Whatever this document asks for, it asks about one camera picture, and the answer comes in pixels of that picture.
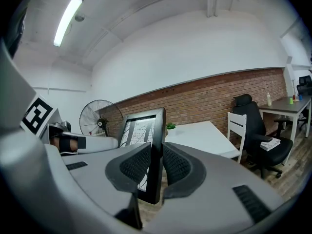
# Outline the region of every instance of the desk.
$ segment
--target desk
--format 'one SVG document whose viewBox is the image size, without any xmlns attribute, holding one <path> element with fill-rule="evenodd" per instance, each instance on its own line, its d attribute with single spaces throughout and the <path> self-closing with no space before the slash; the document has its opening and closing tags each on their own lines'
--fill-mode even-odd
<svg viewBox="0 0 312 234">
<path fill-rule="evenodd" d="M 263 113 L 293 117 L 291 140 L 294 142 L 299 115 L 302 112 L 302 110 L 304 110 L 307 106 L 309 107 L 309 118 L 307 124 L 306 138 L 309 136 L 311 123 L 311 96 L 303 96 L 303 99 L 301 101 L 294 102 L 293 104 L 289 104 L 290 98 L 291 97 L 284 97 L 280 100 L 273 101 L 272 106 L 268 105 L 259 106 L 259 110 L 262 118 Z M 290 154 L 291 151 L 289 152 L 286 160 L 284 160 L 283 162 L 284 165 L 287 164 Z"/>
<path fill-rule="evenodd" d="M 165 141 L 227 158 L 240 155 L 239 150 L 210 121 L 177 125 L 173 132 L 168 130 Z"/>
</svg>

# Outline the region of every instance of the fluorescent light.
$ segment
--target fluorescent light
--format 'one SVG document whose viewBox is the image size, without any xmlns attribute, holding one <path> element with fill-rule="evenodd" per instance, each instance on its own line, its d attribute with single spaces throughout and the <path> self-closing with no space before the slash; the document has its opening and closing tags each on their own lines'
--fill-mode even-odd
<svg viewBox="0 0 312 234">
<path fill-rule="evenodd" d="M 81 3 L 82 0 L 71 0 L 68 4 L 62 19 L 59 22 L 57 33 L 55 34 L 53 43 L 54 46 L 60 47 L 60 44 L 62 43 L 63 37 L 65 35 L 65 31 Z"/>
</svg>

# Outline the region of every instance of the wooden chair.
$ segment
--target wooden chair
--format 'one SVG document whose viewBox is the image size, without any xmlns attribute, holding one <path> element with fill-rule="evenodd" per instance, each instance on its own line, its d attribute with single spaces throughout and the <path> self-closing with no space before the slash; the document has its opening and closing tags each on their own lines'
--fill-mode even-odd
<svg viewBox="0 0 312 234">
<path fill-rule="evenodd" d="M 246 115 L 236 115 L 236 114 L 228 112 L 228 140 L 230 140 L 231 130 L 242 137 L 240 148 L 239 148 L 240 155 L 237 160 L 238 163 L 240 163 L 240 159 L 242 158 L 242 153 L 243 153 L 243 148 L 244 148 L 245 135 L 246 135 L 246 122 L 247 122 Z"/>
</svg>

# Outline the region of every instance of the bottle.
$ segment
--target bottle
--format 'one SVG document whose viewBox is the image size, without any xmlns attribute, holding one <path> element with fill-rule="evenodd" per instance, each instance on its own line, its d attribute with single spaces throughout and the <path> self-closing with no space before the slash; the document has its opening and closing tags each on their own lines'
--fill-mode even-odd
<svg viewBox="0 0 312 234">
<path fill-rule="evenodd" d="M 269 92 L 268 92 L 267 98 L 268 98 L 268 106 L 272 106 L 271 96 L 270 96 Z"/>
</svg>

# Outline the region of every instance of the potted plant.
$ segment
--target potted plant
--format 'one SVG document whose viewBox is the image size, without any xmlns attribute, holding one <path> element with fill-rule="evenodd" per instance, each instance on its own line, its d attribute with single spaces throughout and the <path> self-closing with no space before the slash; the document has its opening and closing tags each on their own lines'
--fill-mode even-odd
<svg viewBox="0 0 312 234">
<path fill-rule="evenodd" d="M 169 133 L 170 133 L 171 135 L 172 135 L 172 134 L 175 134 L 175 132 L 176 132 L 175 128 L 176 128 L 176 125 L 173 124 L 172 122 L 169 122 L 169 123 L 166 124 L 166 129 L 168 130 L 168 134 L 169 134 Z"/>
</svg>

